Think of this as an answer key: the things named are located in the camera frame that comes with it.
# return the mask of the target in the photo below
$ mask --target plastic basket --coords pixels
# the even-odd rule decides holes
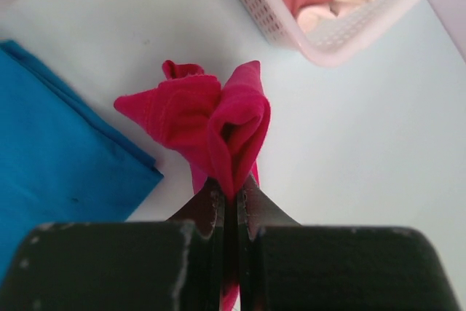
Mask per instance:
[[[419,0],[376,0],[305,34],[282,0],[242,0],[270,44],[300,51],[319,66],[337,66],[366,48]]]

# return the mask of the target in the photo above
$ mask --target table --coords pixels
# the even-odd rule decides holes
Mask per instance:
[[[403,225],[437,247],[466,305],[466,65],[426,1],[335,69],[269,46],[239,0],[19,0],[0,20],[103,118],[157,158],[165,180],[131,220],[191,196],[189,166],[112,108],[153,88],[165,59],[225,82],[262,62],[272,123],[262,189],[303,224]]]

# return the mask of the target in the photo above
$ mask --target black object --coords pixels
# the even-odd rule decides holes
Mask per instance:
[[[417,231],[302,227],[250,177],[204,188],[164,223],[45,224],[0,289],[0,310],[459,310]]]

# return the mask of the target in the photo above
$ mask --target blue towel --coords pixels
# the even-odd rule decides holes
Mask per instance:
[[[0,282],[38,224],[124,221],[162,179],[43,63],[0,44]]]

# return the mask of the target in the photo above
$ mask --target folded blue cloth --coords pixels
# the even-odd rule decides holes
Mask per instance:
[[[43,63],[0,44],[0,281],[15,249],[51,221],[124,221],[162,179]]]

